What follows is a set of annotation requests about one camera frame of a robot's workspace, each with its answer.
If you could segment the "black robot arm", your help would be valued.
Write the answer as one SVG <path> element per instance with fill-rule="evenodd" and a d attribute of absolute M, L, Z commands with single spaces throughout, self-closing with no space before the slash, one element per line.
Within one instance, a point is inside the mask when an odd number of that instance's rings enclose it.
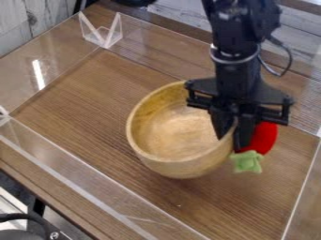
<path fill-rule="evenodd" d="M 293 98 L 270 86 L 261 70 L 261 45 L 284 43 L 271 35 L 281 26 L 276 0 L 202 0 L 210 22 L 214 75 L 186 81 L 187 105 L 209 112 L 219 138 L 233 133 L 235 151 L 250 145 L 262 122 L 286 125 Z"/>

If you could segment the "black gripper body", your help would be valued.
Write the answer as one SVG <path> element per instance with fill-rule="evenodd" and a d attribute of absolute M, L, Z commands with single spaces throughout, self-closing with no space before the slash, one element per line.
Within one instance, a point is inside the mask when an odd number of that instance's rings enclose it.
<path fill-rule="evenodd" d="M 290 121 L 292 97 L 262 79 L 258 56 L 225 59 L 214 56 L 215 75 L 186 81 L 187 106 L 206 110 L 214 106 L 231 112 L 234 120 L 253 114 L 255 124 L 267 121 L 286 125 Z"/>

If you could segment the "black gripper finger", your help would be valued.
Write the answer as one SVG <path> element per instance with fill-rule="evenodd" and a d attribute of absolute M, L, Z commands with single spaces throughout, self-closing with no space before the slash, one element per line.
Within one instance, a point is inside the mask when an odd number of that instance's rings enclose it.
<path fill-rule="evenodd" d="M 241 150 L 251 143 L 251 135 L 255 128 L 255 117 L 253 114 L 242 114 L 238 117 L 237 128 L 233 133 L 233 149 Z"/>
<path fill-rule="evenodd" d="M 210 107 L 210 120 L 218 139 L 222 139 L 227 134 L 234 123 L 234 116 L 230 111 L 219 109 L 214 106 Z"/>

